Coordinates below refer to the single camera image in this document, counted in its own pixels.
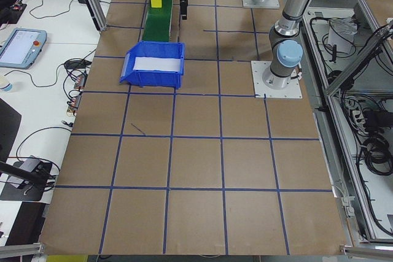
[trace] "white paper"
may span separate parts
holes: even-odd
[[[354,36],[345,35],[345,39],[354,42]],[[349,53],[352,48],[352,44],[348,41],[341,38],[332,28],[329,29],[329,38],[327,39],[327,43],[332,46],[337,45],[337,51],[343,53]]]
[[[136,57],[134,70],[179,72],[180,59],[178,58],[146,58]]]

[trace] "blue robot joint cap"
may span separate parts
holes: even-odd
[[[277,58],[284,67],[297,66],[303,57],[303,48],[294,40],[285,40],[277,49]]]

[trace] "black power adapter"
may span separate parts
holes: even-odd
[[[86,4],[86,0],[78,0],[78,2],[81,4]]]
[[[91,65],[91,61],[87,60],[68,60],[64,63],[64,68],[67,70],[85,69],[86,66]]]

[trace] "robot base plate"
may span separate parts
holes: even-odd
[[[254,81],[254,92],[256,98],[284,98],[284,99],[301,99],[302,91],[298,79],[290,81],[287,87],[282,90],[274,90],[262,81],[263,72],[269,67],[271,61],[251,61],[252,79]]]
[[[261,3],[255,3],[253,0],[243,0],[243,7],[261,8],[261,9],[279,9],[278,0],[266,0]]]

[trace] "yellow cube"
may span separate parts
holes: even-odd
[[[162,7],[162,0],[150,0],[151,6],[156,9],[160,9]]]

